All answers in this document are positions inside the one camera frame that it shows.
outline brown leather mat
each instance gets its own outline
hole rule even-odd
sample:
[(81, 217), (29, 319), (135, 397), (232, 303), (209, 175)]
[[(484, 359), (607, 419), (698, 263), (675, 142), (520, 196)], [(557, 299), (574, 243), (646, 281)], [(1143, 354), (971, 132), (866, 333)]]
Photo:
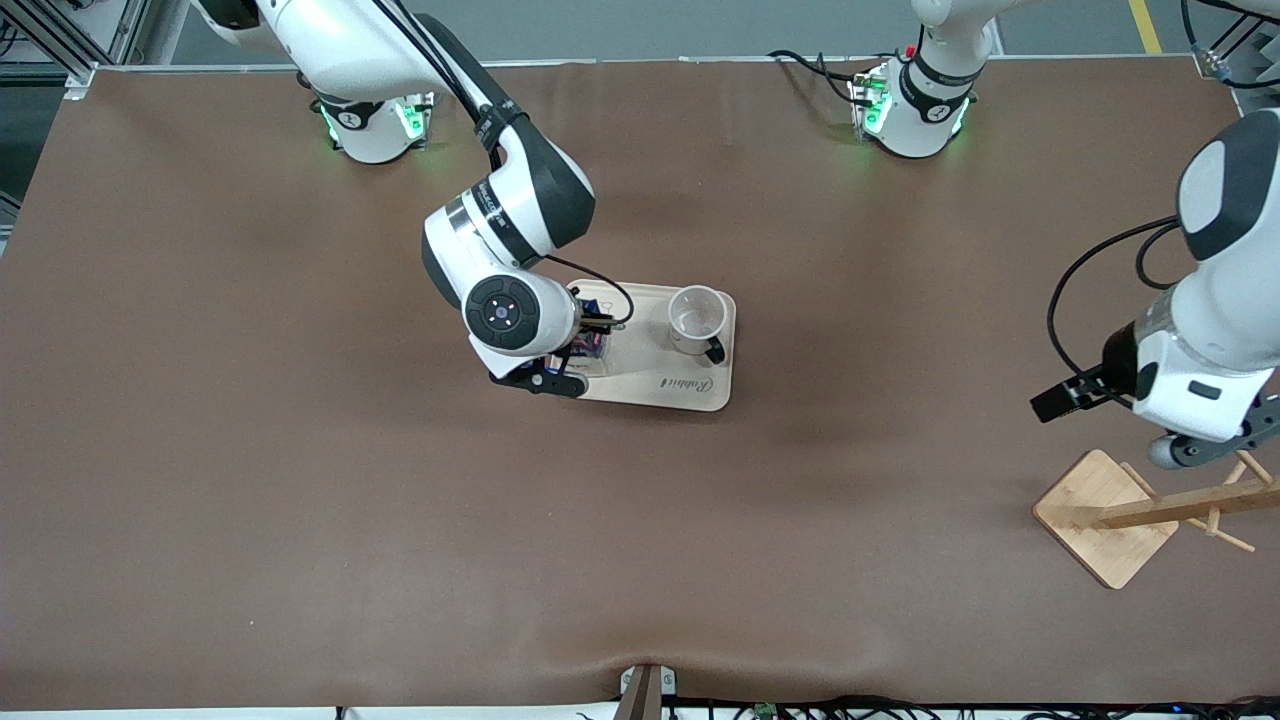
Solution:
[[(419, 259), (485, 169), (456, 104), (360, 167), (289, 74), (99, 73), (0, 261), (5, 707), (576, 702), (637, 661), (739, 698), (1277, 689), (1274, 514), (1225, 521), (1257, 555), (1183, 532), (1123, 592), (1030, 514), (1157, 434), (1027, 400), (1065, 377), (1059, 274), (1234, 118), (1190, 60), (993, 63), (924, 161), (794, 69), (497, 74), (599, 193), (566, 256), (737, 299), (728, 407), (488, 382)], [(1064, 302), (1084, 363), (1152, 297), (1132, 250)]]

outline yellow floor line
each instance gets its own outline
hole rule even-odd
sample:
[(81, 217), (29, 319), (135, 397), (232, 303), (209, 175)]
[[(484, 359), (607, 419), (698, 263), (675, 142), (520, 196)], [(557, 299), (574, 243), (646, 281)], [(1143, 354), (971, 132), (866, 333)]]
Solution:
[(1156, 35), (1156, 26), (1151, 22), (1151, 10), (1147, 9), (1147, 0), (1129, 0), (1129, 12), (1133, 13), (1133, 24), (1138, 26), (1138, 36), (1142, 37), (1142, 49), (1151, 55), (1164, 53), (1160, 47), (1160, 36)]

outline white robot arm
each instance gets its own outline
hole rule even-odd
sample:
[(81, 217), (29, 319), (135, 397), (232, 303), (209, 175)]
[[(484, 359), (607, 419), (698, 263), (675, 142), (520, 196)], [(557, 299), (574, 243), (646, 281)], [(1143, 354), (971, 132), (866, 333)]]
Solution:
[(1151, 450), (1166, 468), (1280, 432), (1280, 398), (1260, 396), (1280, 365), (1280, 110), (1244, 115), (1196, 154), (1178, 219), (1196, 270), (1114, 333), (1088, 377), (1032, 401), (1048, 421), (1129, 395), (1135, 415), (1170, 432)]
[(854, 97), (859, 124), (890, 151), (927, 158), (942, 150), (969, 106), (969, 91), (996, 45), (996, 15), (1034, 0), (911, 0), (920, 19), (915, 55), (869, 73)]
[(494, 382), (568, 397), (586, 391), (585, 378), (547, 370), (544, 359), (567, 356), (584, 325), (609, 332), (611, 319), (585, 313), (563, 286), (530, 268), (586, 232), (595, 195), (581, 168), (453, 33), (434, 18), (420, 23), (394, 0), (192, 3), (224, 38), (287, 53), (356, 160), (397, 158), (413, 141), (406, 104), (416, 94), (453, 92), (475, 120), (493, 172), (426, 218), (428, 275), (462, 314)]
[(1222, 5), (1280, 20), (1280, 0), (1224, 0)]

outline wooden peg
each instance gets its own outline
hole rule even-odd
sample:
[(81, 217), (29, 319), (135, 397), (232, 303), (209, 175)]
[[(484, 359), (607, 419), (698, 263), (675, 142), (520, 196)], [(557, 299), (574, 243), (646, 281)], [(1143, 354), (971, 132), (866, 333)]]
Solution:
[(1253, 470), (1253, 474), (1257, 475), (1260, 480), (1262, 480), (1268, 486), (1275, 484), (1276, 479), (1271, 477), (1271, 473), (1268, 473), (1266, 468), (1263, 468), (1257, 460), (1254, 460), (1253, 456), (1248, 454), (1248, 451), (1236, 450), (1235, 456), (1239, 457), (1242, 462), (1248, 465), (1249, 470)]
[[(1199, 521), (1199, 520), (1197, 520), (1194, 518), (1192, 518), (1190, 520), (1183, 520), (1183, 521), (1187, 523), (1188, 525), (1196, 528), (1197, 530), (1208, 530), (1208, 525), (1206, 525), (1204, 523), (1202, 523), (1202, 521)], [(1229, 544), (1231, 547), (1238, 547), (1238, 548), (1243, 550), (1244, 552), (1256, 552), (1258, 550), (1258, 548), (1253, 547), (1252, 544), (1242, 541), (1240, 538), (1238, 538), (1235, 536), (1231, 536), (1231, 534), (1228, 534), (1228, 533), (1224, 533), (1222, 530), (1219, 530), (1217, 534), (1213, 536), (1213, 537), (1217, 538), (1217, 539), (1220, 539), (1220, 541), (1222, 541), (1222, 542), (1225, 542), (1226, 544)]]
[(1226, 480), (1224, 480), (1222, 484), (1234, 486), (1235, 483), (1240, 482), (1240, 478), (1244, 477), (1244, 471), (1248, 469), (1249, 466), (1245, 465), (1244, 462), (1236, 462), (1235, 468), (1231, 469), (1231, 474), (1226, 477)]

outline black cable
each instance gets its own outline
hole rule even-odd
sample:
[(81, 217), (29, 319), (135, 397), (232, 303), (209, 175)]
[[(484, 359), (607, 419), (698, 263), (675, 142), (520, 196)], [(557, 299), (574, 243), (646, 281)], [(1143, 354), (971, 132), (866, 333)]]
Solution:
[(860, 100), (860, 99), (852, 97), (850, 95), (845, 95), (845, 91), (840, 90), (840, 86), (836, 85), (836, 81), (852, 82), (854, 77), (856, 77), (856, 76), (832, 72), (832, 69), (827, 67), (827, 59), (823, 56), (822, 53), (818, 53), (818, 63), (817, 64), (810, 63), (804, 56), (799, 55), (797, 53), (792, 53), (791, 50), (774, 50), (773, 53), (769, 53), (769, 58), (774, 58), (774, 59), (788, 58), (791, 60), (795, 60), (804, 69), (806, 69), (806, 70), (809, 70), (812, 73), (817, 73), (817, 74), (827, 78), (827, 85), (831, 86), (831, 91), (835, 92), (836, 96), (840, 97), (841, 100), (844, 100), (845, 102), (849, 102), (851, 105), (858, 105), (859, 108), (870, 108), (872, 106), (870, 101), (868, 101), (868, 100)]
[[(453, 96), (458, 99), (458, 102), (462, 104), (462, 109), (467, 111), (467, 117), (471, 118), (471, 122), (479, 124), (480, 109), (476, 108), (475, 102), (471, 101), (471, 97), (467, 96), (466, 91), (462, 88), (462, 83), (458, 81), (458, 76), (453, 73), (453, 68), (449, 67), (449, 63), (444, 60), (444, 53), (442, 53), (440, 49), (436, 47), (435, 41), (433, 41), (426, 32), (421, 32), (420, 27), (417, 28), (419, 32), (410, 29), (410, 27), (392, 10), (389, 3), (396, 3), (396, 6), (399, 8), (401, 13), (404, 13), (404, 17), (407, 18), (413, 17), (408, 13), (408, 10), (404, 9), (404, 5), (401, 3), (401, 0), (374, 1), (374, 4), (378, 5), (378, 9), (381, 10), (384, 15), (387, 15), (387, 19), (390, 20), (392, 24), (396, 26), (398, 31), (401, 31), (401, 35), (403, 35), (404, 38), (410, 41), (410, 45), (412, 45), (422, 55), (422, 58), (426, 58), (426, 61), (431, 65), (431, 69), (434, 69), (435, 73), (440, 76), (440, 78), (444, 81), (444, 85), (448, 86), (449, 92), (452, 92)], [(413, 26), (417, 27), (416, 20), (413, 22)], [(498, 155), (498, 149), (494, 147), (493, 150), (489, 151), (489, 169), (497, 170), (500, 167), (502, 167), (502, 158)]]
[(1244, 20), (1247, 20), (1247, 19), (1249, 19), (1249, 17), (1245, 15), (1244, 13), (1240, 13), (1240, 17), (1235, 18), (1235, 22), (1231, 23), (1231, 27), (1226, 28), (1226, 31), (1222, 35), (1220, 35), (1217, 37), (1217, 40), (1213, 41), (1213, 45), (1208, 46), (1208, 49), (1210, 50), (1217, 50), (1217, 46), (1221, 45), (1222, 42), (1225, 42), (1226, 38), (1230, 37), (1233, 32), (1235, 32), (1236, 29), (1239, 29), (1239, 27), (1243, 26)]
[(869, 717), (874, 717), (874, 716), (877, 716), (877, 715), (879, 715), (879, 714), (882, 714), (882, 712), (883, 712), (884, 715), (888, 715), (888, 716), (890, 716), (890, 717), (892, 717), (893, 720), (902, 720), (902, 716), (901, 716), (901, 715), (899, 715), (897, 712), (893, 712), (892, 710), (890, 710), (890, 708), (887, 708), (887, 707), (881, 707), (881, 708), (877, 708), (877, 710), (872, 710), (870, 712), (867, 712), (867, 714), (863, 714), (863, 715), (859, 715), (859, 716), (858, 716), (858, 717), (855, 717), (854, 720), (868, 720)]
[[(774, 59), (777, 59), (777, 58), (787, 58), (787, 59), (795, 60), (796, 63), (800, 63), (800, 65), (803, 65), (806, 70), (809, 70), (812, 73), (817, 73), (819, 76), (827, 76), (827, 77), (831, 77), (831, 78), (835, 78), (835, 79), (838, 79), (838, 81), (842, 81), (842, 82), (849, 82), (849, 81), (854, 79), (854, 76), (846, 76), (846, 74), (842, 74), (842, 73), (823, 72), (820, 67), (814, 65), (813, 63), (810, 63), (809, 60), (806, 60), (803, 55), (800, 55), (799, 53), (794, 53), (791, 50), (774, 50), (773, 53), (769, 53), (769, 58), (774, 58)], [(819, 61), (822, 61), (822, 53), (818, 54), (818, 59), (819, 59)]]
[(827, 60), (823, 59), (822, 53), (818, 53), (818, 67), (822, 68), (822, 76), (827, 78), (827, 85), (831, 86), (831, 91), (835, 92), (837, 97), (851, 105), (858, 105), (859, 108), (872, 106), (870, 100), (861, 100), (858, 97), (852, 97), (850, 95), (845, 95), (844, 91), (840, 90), (840, 86), (836, 85), (836, 81), (831, 74), (831, 69), (827, 68)]
[(1251, 18), (1263, 18), (1263, 19), (1267, 19), (1267, 20), (1275, 20), (1275, 18), (1272, 18), (1270, 15), (1266, 15), (1266, 14), (1262, 14), (1262, 13), (1254, 13), (1253, 10), (1245, 10), (1244, 8), (1240, 8), (1238, 5), (1228, 3), (1226, 0), (1197, 0), (1197, 1), (1201, 5), (1208, 5), (1210, 8), (1217, 8), (1220, 10), (1228, 10), (1228, 12), (1231, 12), (1231, 13), (1244, 13), (1247, 17), (1251, 17)]
[(603, 281), (603, 282), (608, 283), (609, 286), (613, 287), (613, 290), (621, 292), (622, 297), (625, 297), (627, 300), (627, 315), (625, 318), (622, 318), (621, 320), (618, 320), (620, 325), (626, 324), (626, 322), (630, 320), (636, 314), (636, 304), (635, 304), (634, 300), (631, 300), (631, 293), (627, 292), (621, 284), (618, 284), (618, 283), (613, 282), (612, 279), (602, 275), (600, 273), (596, 273), (595, 270), (593, 270), (590, 268), (579, 265), (577, 263), (573, 263), (572, 260), (564, 260), (563, 258), (557, 258), (554, 255), (548, 255), (547, 259), (550, 260), (552, 263), (559, 263), (561, 265), (564, 265), (566, 268), (573, 268), (575, 270), (577, 270), (580, 273), (586, 273), (586, 274), (591, 275), (593, 278), (595, 278), (598, 281)]
[(1079, 719), (1083, 717), (1083, 715), (1080, 714), (1062, 715), (1060, 712), (1039, 711), (1023, 715), (1021, 720), (1069, 720), (1071, 717)]
[(1244, 45), (1245, 40), (1248, 40), (1249, 37), (1252, 37), (1254, 32), (1258, 32), (1258, 28), (1262, 27), (1262, 23), (1265, 23), (1265, 22), (1266, 20), (1260, 19), (1256, 23), (1253, 23), (1253, 27), (1251, 27), (1248, 31), (1244, 32), (1244, 35), (1242, 35), (1240, 37), (1238, 37), (1235, 40), (1235, 42), (1233, 42), (1231, 46), (1226, 49), (1226, 53), (1222, 53), (1219, 56), (1221, 59), (1224, 59), (1224, 60), (1228, 59), (1228, 58), (1230, 58), (1231, 53), (1235, 53), (1236, 47), (1239, 47), (1240, 45)]
[[(1046, 313), (1046, 316), (1044, 316), (1044, 325), (1048, 329), (1048, 341), (1053, 346), (1053, 351), (1057, 352), (1057, 356), (1062, 359), (1062, 363), (1065, 363), (1066, 366), (1070, 368), (1071, 372), (1075, 373), (1076, 377), (1079, 377), (1080, 379), (1083, 379), (1087, 384), (1091, 384), (1092, 386), (1091, 389), (1096, 389), (1097, 392), (1101, 392), (1108, 400), (1112, 400), (1117, 405), (1120, 405), (1121, 407), (1125, 407), (1125, 409), (1129, 409), (1129, 410), (1133, 409), (1133, 404), (1132, 402), (1129, 402), (1128, 400), (1125, 400), (1125, 398), (1120, 397), (1119, 395), (1116, 395), (1115, 392), (1112, 392), (1111, 388), (1106, 387), (1105, 384), (1102, 384), (1101, 382), (1098, 382), (1096, 378), (1085, 375), (1084, 374), (1084, 369), (1080, 368), (1075, 363), (1075, 360), (1071, 360), (1070, 355), (1068, 355), (1066, 348), (1062, 347), (1062, 341), (1059, 340), (1059, 337), (1057, 337), (1057, 327), (1056, 327), (1056, 320), (1055, 320), (1055, 316), (1057, 314), (1057, 304), (1062, 299), (1062, 291), (1066, 288), (1066, 283), (1070, 282), (1071, 275), (1074, 275), (1076, 270), (1079, 270), (1080, 268), (1083, 268), (1085, 263), (1088, 263), (1089, 260), (1092, 260), (1094, 255), (1097, 255), (1098, 252), (1102, 252), (1103, 250), (1106, 250), (1107, 247), (1111, 247), (1112, 245), (1116, 245), (1119, 242), (1129, 240), (1130, 237), (1133, 237), (1135, 234), (1140, 234), (1140, 233), (1144, 233), (1144, 232), (1148, 232), (1148, 231), (1153, 231), (1153, 229), (1161, 228), (1164, 225), (1167, 225), (1167, 224), (1175, 223), (1175, 222), (1178, 222), (1178, 217), (1176, 215), (1170, 215), (1167, 218), (1161, 218), (1158, 220), (1153, 220), (1151, 223), (1146, 223), (1146, 224), (1138, 225), (1138, 227), (1135, 227), (1133, 229), (1128, 229), (1128, 231), (1125, 231), (1125, 232), (1123, 232), (1120, 234), (1108, 237), (1107, 240), (1103, 240), (1102, 242), (1100, 242), (1100, 243), (1094, 245), (1093, 247), (1091, 247), (1088, 251), (1084, 252), (1084, 255), (1080, 255), (1080, 258), (1076, 259), (1075, 263), (1071, 263), (1071, 266), (1068, 268), (1065, 273), (1062, 273), (1062, 277), (1057, 281), (1057, 287), (1053, 288), (1053, 295), (1050, 297), (1048, 311)], [(1046, 720), (1044, 715), (1041, 715), (1041, 716), (1037, 716), (1037, 717), (1039, 720)], [(1037, 717), (1032, 717), (1029, 715), (1024, 720), (1037, 720)], [(1051, 714), (1050, 714), (1050, 717), (1052, 717), (1053, 720), (1061, 720), (1060, 716), (1051, 715)]]
[(1152, 290), (1169, 290), (1174, 287), (1174, 284), (1176, 284), (1176, 283), (1162, 283), (1151, 279), (1151, 275), (1147, 274), (1147, 251), (1151, 250), (1151, 246), (1156, 245), (1156, 242), (1160, 238), (1165, 237), (1166, 234), (1180, 227), (1181, 227), (1180, 223), (1170, 223), (1157, 229), (1156, 232), (1151, 233), (1151, 237), (1143, 241), (1142, 247), (1138, 249), (1138, 254), (1134, 255), (1133, 259), (1133, 269), (1134, 272), (1138, 273), (1138, 279), (1142, 281), (1142, 284)]
[(9, 23), (5, 18), (0, 18), (0, 45), (4, 45), (4, 49), (0, 49), (0, 58), (8, 55), (18, 41), (26, 41), (18, 31), (18, 26)]
[[(1206, 5), (1212, 5), (1215, 8), (1222, 8), (1224, 6), (1221, 4), (1207, 3), (1206, 0), (1199, 0), (1199, 1), (1203, 3), (1203, 4), (1206, 4)], [(1179, 3), (1179, 5), (1180, 5), (1181, 15), (1183, 15), (1183, 32), (1187, 33), (1187, 42), (1189, 42), (1190, 46), (1192, 46), (1192, 50), (1194, 50), (1194, 49), (1199, 47), (1199, 41), (1196, 40), (1196, 28), (1192, 26), (1190, 0), (1181, 0)], [(1239, 8), (1233, 8), (1230, 5), (1226, 5), (1226, 8), (1228, 9), (1234, 9), (1236, 12), (1243, 12)], [(1266, 15), (1260, 15), (1257, 13), (1249, 13), (1249, 14), (1252, 17), (1254, 17), (1254, 18), (1262, 18), (1265, 20), (1275, 22), (1271, 18), (1267, 18)], [(1262, 90), (1262, 88), (1266, 88), (1266, 87), (1275, 87), (1275, 86), (1280, 85), (1280, 78), (1270, 79), (1270, 81), (1262, 81), (1262, 82), (1235, 82), (1234, 79), (1231, 79), (1229, 77), (1225, 77), (1225, 78), (1221, 78), (1219, 82), (1221, 82), (1222, 85), (1225, 85), (1228, 87), (1234, 87), (1235, 90)]]

